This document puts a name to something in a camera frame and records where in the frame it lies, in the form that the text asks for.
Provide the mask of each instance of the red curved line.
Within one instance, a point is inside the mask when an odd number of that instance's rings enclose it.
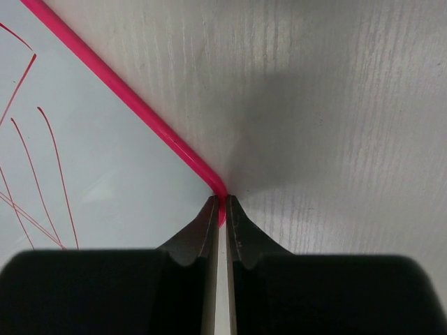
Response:
[[[29,69],[31,68],[31,66],[33,65],[35,60],[36,60],[36,54],[33,54],[32,58],[31,58],[31,61],[29,62],[28,66],[27,66],[27,69],[25,70],[25,72],[23,73],[22,77],[20,78],[19,83],[15,87],[13,95],[11,96],[11,99],[9,99],[9,102],[6,105],[6,109],[5,109],[5,111],[3,112],[3,115],[0,118],[0,127],[1,127],[1,124],[3,123],[3,120],[5,119],[6,113],[8,113],[8,110],[9,110],[9,107],[11,106],[11,103],[13,103],[13,100],[14,100],[14,97],[15,97],[17,91],[19,90],[20,86],[22,85],[25,77],[27,76],[27,74],[29,72]]]
[[[23,44],[25,44],[28,49],[30,49],[31,51],[33,51],[31,49],[31,47],[28,45],[28,43],[26,43],[20,36],[18,36],[14,31],[12,31],[11,29],[9,29],[7,26],[5,26],[3,23],[0,22],[0,28],[5,29],[8,33],[10,33],[11,35],[13,35],[14,37],[16,37],[16,39],[18,39],[20,42],[22,42]]]
[[[25,235],[27,236],[27,239],[28,239],[29,243],[31,244],[31,247],[32,247],[33,249],[35,249],[35,248],[34,248],[34,245],[33,245],[33,242],[31,242],[31,239],[29,238],[29,235],[28,235],[27,230],[25,229],[25,226],[23,225],[23,222],[22,222],[22,220],[20,219],[20,216],[19,216],[19,214],[18,214],[18,212],[17,212],[17,209],[15,208],[15,204],[14,204],[14,202],[13,202],[13,197],[11,196],[11,192],[9,191],[9,187],[8,187],[8,184],[6,183],[6,178],[5,178],[5,175],[4,175],[4,173],[3,173],[3,170],[1,169],[1,166],[0,166],[0,174],[1,174],[1,177],[3,178],[3,182],[5,183],[6,190],[8,191],[9,198],[10,198],[11,203],[12,203],[12,205],[13,205],[13,209],[14,209],[15,215],[17,216],[17,219],[19,220],[20,225],[22,226],[22,229],[23,229],[24,233],[25,233]]]
[[[34,220],[32,217],[30,217],[30,215],[25,212],[23,209],[21,209],[17,204],[14,204],[10,201],[10,199],[6,196],[6,194],[4,194],[3,192],[0,191],[0,199],[2,199],[6,204],[8,204],[9,206],[11,206],[12,208],[17,209],[17,211],[19,212],[19,214],[21,216],[23,216],[24,218],[26,218],[30,224],[32,224],[34,227],[36,227],[37,229],[39,229],[43,234],[45,234],[46,236],[48,236],[55,244],[57,244],[58,246],[60,246],[62,249],[66,250],[66,247],[63,246],[62,244],[60,244],[44,227],[42,227],[41,225],[39,225],[37,223],[36,220]]]
[[[64,188],[64,195],[65,195],[65,201],[67,203],[68,214],[70,215],[71,227],[73,229],[73,234],[75,235],[76,248],[79,249],[78,236],[76,235],[75,223],[73,222],[73,215],[71,214],[70,203],[68,201],[68,196],[67,196],[67,189],[65,187],[64,175],[62,174],[61,159],[59,157],[59,150],[57,150],[57,145],[56,145],[56,140],[54,139],[53,130],[51,129],[50,122],[48,121],[47,116],[43,112],[42,108],[37,107],[37,109],[42,114],[43,118],[45,119],[45,122],[47,123],[48,130],[50,131],[50,134],[51,134],[51,139],[53,141],[54,150],[56,151],[57,165],[59,166],[59,173],[61,175],[62,187]]]
[[[219,196],[219,226],[225,220],[225,184],[156,113],[42,0],[21,0],[108,88],[147,124]]]
[[[35,169],[34,169],[34,165],[33,165],[33,161],[31,160],[31,156],[29,155],[29,151],[28,151],[27,144],[25,143],[25,140],[24,140],[24,138],[23,138],[23,136],[22,136],[22,133],[20,132],[19,126],[15,123],[15,121],[14,121],[14,119],[13,119],[12,117],[11,117],[11,121],[12,121],[12,123],[14,124],[15,129],[16,129],[17,132],[19,133],[20,139],[22,140],[23,147],[25,148],[25,151],[26,151],[26,153],[27,153],[28,161],[29,161],[29,164],[30,164],[31,169],[32,169],[32,171],[33,171],[34,180],[36,181],[37,190],[38,190],[38,192],[39,192],[39,196],[41,197],[41,202],[42,202],[43,208],[44,208],[44,210],[45,210],[45,213],[47,214],[48,220],[49,220],[49,222],[50,222],[51,227],[53,228],[54,234],[56,235],[57,241],[59,241],[59,243],[61,243],[61,239],[59,238],[59,235],[58,235],[57,232],[56,232],[56,228],[54,228],[53,221],[52,221],[51,218],[50,218],[50,213],[48,213],[47,206],[45,205],[45,201],[43,200],[41,187],[40,187],[40,185],[39,185],[39,181],[37,180],[36,171],[35,171]]]

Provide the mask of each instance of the red marker line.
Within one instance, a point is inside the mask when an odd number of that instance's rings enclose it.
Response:
[[[19,136],[20,136],[20,139],[21,139],[21,141],[22,141],[23,147],[25,148],[25,151],[26,151],[26,153],[27,153],[28,161],[29,161],[29,164],[30,164],[30,166],[31,166],[31,170],[33,171],[34,180],[36,181],[37,191],[39,192],[39,196],[41,197],[41,202],[42,202],[43,208],[44,208],[44,210],[45,210],[45,213],[47,214],[47,217],[48,217],[48,220],[49,220],[49,222],[50,222],[51,228],[53,228],[53,232],[54,232],[54,235],[55,235],[56,238],[57,238],[57,241],[59,241],[59,243],[61,243],[61,239],[59,238],[59,235],[58,235],[57,232],[56,232],[56,228],[54,228],[53,221],[52,221],[51,218],[50,218],[50,213],[48,213],[47,206],[45,205],[45,201],[43,200],[42,191],[41,191],[41,186],[39,185],[39,181],[38,181],[38,179],[37,179],[37,174],[36,174],[36,171],[35,171],[35,169],[34,169],[33,161],[31,160],[31,156],[29,155],[29,151],[28,151],[27,144],[25,143],[25,140],[24,140],[24,138],[23,138],[23,136],[22,136],[22,133],[20,132],[19,126],[15,123],[15,121],[14,121],[14,119],[13,119],[12,117],[11,117],[11,121],[12,121],[12,123],[14,124],[15,129],[16,129],[17,132],[19,133]]]
[[[48,236],[48,238],[50,238],[55,244],[57,244],[58,246],[60,246],[63,250],[66,250],[66,247],[63,246],[62,244],[60,244],[44,227],[42,227],[41,225],[39,225],[37,223],[36,220],[34,220],[32,217],[30,217],[30,215],[24,211],[23,209],[21,209],[17,204],[13,204],[10,199],[8,198],[8,196],[6,196],[6,194],[4,194],[3,192],[0,191],[0,199],[3,200],[4,202],[6,202],[6,204],[8,204],[9,206],[11,206],[12,208],[17,209],[17,211],[19,212],[19,214],[21,216],[23,216],[24,218],[26,218],[30,224],[32,224],[34,227],[36,227],[37,229],[39,229],[43,234],[45,234],[46,236]]]
[[[33,65],[35,60],[36,60],[36,54],[33,54],[32,58],[31,58],[31,61],[28,64],[27,69],[25,70],[25,72],[23,73],[22,77],[20,78],[19,83],[15,87],[13,95],[11,96],[11,99],[9,99],[9,102],[8,102],[8,104],[6,106],[6,109],[5,109],[5,111],[3,112],[3,115],[0,118],[0,127],[1,127],[1,124],[3,123],[3,121],[5,119],[6,113],[8,113],[8,110],[9,110],[9,107],[11,106],[11,103],[13,103],[13,100],[14,100],[15,95],[17,94],[17,91],[19,90],[20,86],[22,85],[25,77],[27,76],[27,74],[29,72],[29,69],[31,68],[31,66]]]
[[[20,36],[18,36],[14,31],[12,31],[11,29],[9,29],[7,26],[5,26],[3,23],[0,22],[0,28],[5,29],[8,33],[10,33],[11,35],[13,35],[14,37],[16,37],[16,39],[18,39],[20,42],[22,42],[23,44],[25,44],[28,49],[30,49],[31,51],[33,51],[31,49],[31,47],[28,45],[28,43],[26,43]]]
[[[25,226],[23,225],[22,220],[20,219],[20,216],[19,216],[19,214],[18,214],[18,212],[17,212],[17,209],[15,208],[15,204],[14,204],[14,201],[13,201],[13,197],[11,196],[11,192],[9,191],[8,184],[6,183],[5,174],[3,173],[3,170],[1,169],[1,166],[0,166],[0,174],[1,174],[1,177],[3,178],[3,182],[5,183],[6,190],[8,191],[9,199],[10,199],[12,205],[13,205],[13,209],[14,209],[15,215],[17,216],[17,219],[18,219],[18,221],[20,222],[20,225],[22,226],[22,229],[23,229],[25,235],[27,236],[27,239],[28,239],[29,243],[31,244],[31,247],[34,249],[33,242],[31,242],[31,239],[29,238],[28,232],[27,232],[27,230],[25,229]]]
[[[45,115],[45,113],[43,112],[42,108],[37,107],[37,109],[38,109],[39,112],[42,114],[43,118],[45,119],[45,122],[47,123],[48,130],[50,131],[50,134],[51,134],[51,138],[52,138],[53,145],[54,145],[54,150],[56,151],[57,164],[58,164],[58,166],[59,166],[59,173],[60,173],[60,175],[61,175],[62,187],[64,187],[65,201],[66,201],[66,203],[67,203],[68,213],[69,213],[69,215],[70,215],[71,227],[72,227],[72,229],[73,229],[73,234],[75,235],[76,248],[79,249],[78,236],[76,235],[75,223],[73,222],[73,215],[71,214],[71,208],[70,208],[70,203],[69,203],[69,201],[68,201],[67,189],[66,189],[65,181],[64,181],[64,175],[62,174],[61,159],[60,159],[60,157],[59,157],[59,151],[57,150],[57,145],[56,145],[56,140],[54,139],[53,130],[51,129],[50,122],[48,121],[48,118],[47,118],[47,116]]]

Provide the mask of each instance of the whiteboard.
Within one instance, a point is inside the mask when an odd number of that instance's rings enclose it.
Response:
[[[0,4],[0,266],[155,247],[211,188],[17,0]]]

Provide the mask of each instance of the white wood-grain surface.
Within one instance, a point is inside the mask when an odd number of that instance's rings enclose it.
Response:
[[[296,253],[415,258],[447,306],[444,0],[46,0]]]

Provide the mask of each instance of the pink whiteboard frame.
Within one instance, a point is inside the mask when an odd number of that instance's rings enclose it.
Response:
[[[225,221],[228,194],[220,177],[182,140],[154,110],[113,72],[104,61],[75,34],[43,0],[20,0],[57,38],[106,84],[140,119],[147,124],[219,196],[219,227]]]

